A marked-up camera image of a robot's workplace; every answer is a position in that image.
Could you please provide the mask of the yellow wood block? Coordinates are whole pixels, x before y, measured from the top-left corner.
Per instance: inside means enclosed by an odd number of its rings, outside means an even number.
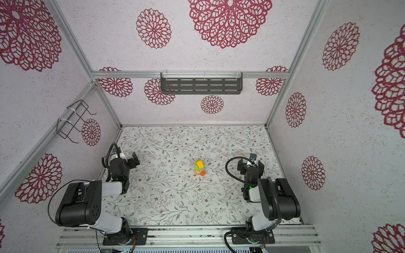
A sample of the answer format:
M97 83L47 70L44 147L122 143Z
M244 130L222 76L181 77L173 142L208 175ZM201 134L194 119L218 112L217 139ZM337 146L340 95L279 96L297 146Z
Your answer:
M198 169L203 169L205 167L204 163L201 160L197 160L196 165L197 165Z

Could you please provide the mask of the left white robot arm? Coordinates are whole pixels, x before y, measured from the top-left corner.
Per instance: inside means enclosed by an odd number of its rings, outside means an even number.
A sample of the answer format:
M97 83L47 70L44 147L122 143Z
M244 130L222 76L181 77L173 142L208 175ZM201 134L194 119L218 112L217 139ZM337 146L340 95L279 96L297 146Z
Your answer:
M136 240L127 219L116 217L102 210L102 198L127 193L131 169L140 165L135 152L127 157L116 154L105 168L106 181L71 183L55 214L55 223L62 227L89 227L103 233L104 242L111 245L127 245Z

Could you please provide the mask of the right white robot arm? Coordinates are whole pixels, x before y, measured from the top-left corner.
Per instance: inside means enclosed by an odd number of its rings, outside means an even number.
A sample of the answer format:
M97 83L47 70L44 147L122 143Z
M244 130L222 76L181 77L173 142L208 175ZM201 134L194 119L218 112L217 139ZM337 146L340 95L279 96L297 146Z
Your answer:
M247 202L260 203L262 211L250 217L240 233L234 233L234 244L273 243L272 230L282 220L298 218L300 205L285 178L262 178L264 165L238 161L237 170L244 176L243 198Z

